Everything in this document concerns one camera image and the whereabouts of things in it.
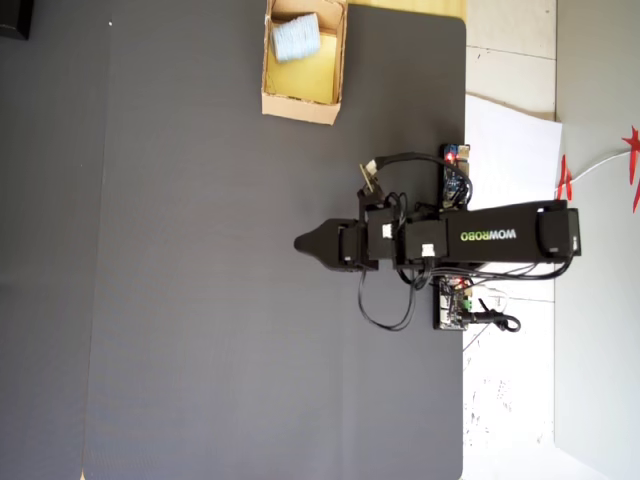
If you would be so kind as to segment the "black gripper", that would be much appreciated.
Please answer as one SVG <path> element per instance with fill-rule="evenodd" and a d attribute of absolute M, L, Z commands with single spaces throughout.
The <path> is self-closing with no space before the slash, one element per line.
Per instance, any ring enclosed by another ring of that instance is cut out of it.
<path fill-rule="evenodd" d="M 397 211 L 390 200 L 362 203 L 359 218 L 324 221 L 316 229 L 294 240 L 297 252 L 339 271 L 377 271 L 379 262 L 394 256 Z"/>

